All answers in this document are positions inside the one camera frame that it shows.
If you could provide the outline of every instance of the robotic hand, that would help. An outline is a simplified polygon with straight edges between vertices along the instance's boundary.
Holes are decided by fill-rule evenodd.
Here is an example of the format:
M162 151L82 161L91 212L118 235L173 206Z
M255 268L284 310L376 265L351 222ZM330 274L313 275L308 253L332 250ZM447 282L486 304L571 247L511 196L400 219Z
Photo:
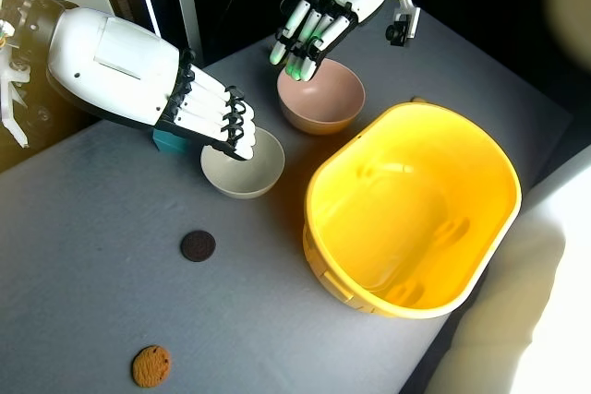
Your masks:
M392 45L415 37L420 9L412 0L399 0L394 23L386 30ZM300 0L287 24L277 33L270 60L277 65L287 56L285 71L294 80L310 80L322 59L352 29L363 23L384 0Z
M50 84L80 108L130 126L154 126L251 159L253 110L192 64L194 54L106 13L65 10L54 0L0 0L2 123L22 146L28 138L13 115L25 106L12 82L29 81L44 64Z

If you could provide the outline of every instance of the gray tabletop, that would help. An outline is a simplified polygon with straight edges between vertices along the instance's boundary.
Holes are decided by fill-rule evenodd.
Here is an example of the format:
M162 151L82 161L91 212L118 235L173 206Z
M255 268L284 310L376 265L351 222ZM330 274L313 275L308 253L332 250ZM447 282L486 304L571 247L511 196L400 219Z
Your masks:
M526 190L570 115L427 14L409 48L390 47L391 13L332 54L368 93L340 135L284 121L271 41L208 68L243 89L283 143L285 172L264 197L224 197L198 153L158 152L149 134L108 122L0 175L2 392L138 392L130 363L151 344L174 361L154 392L397 392L445 318L361 314L325 292L302 254L309 177L386 108L420 95L486 129ZM196 229L217 240L202 263L178 248Z

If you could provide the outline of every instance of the bowl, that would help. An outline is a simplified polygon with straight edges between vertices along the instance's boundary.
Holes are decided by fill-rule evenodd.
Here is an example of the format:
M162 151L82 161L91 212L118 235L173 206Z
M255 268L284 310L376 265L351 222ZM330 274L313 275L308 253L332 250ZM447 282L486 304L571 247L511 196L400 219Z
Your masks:
M346 128L366 100L361 80L344 65L324 59L308 82L285 73L277 78L283 115L297 129L314 135L333 134Z
M255 129L254 156L249 161L231 159L222 152L205 147L201 168L207 180L232 198L254 198L269 191L285 166L285 154L279 140L269 131Z

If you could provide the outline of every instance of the white bowl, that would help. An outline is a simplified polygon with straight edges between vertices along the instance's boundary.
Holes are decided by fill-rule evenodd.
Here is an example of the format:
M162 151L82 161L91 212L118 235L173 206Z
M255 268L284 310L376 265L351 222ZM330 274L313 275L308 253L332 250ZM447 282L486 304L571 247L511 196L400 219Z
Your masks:
M201 152L201 168L207 180L232 198L254 198L269 191L285 166L285 154L279 140L262 128L255 129L254 156L237 161L222 152L205 147Z

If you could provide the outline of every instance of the yellow container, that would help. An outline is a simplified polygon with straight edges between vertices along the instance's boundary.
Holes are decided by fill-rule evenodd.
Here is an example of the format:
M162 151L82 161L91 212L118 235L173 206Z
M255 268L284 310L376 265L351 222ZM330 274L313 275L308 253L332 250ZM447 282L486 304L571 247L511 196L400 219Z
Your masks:
M520 205L517 174L487 133L404 103L316 171L304 250L324 287L359 311L441 316L472 291Z

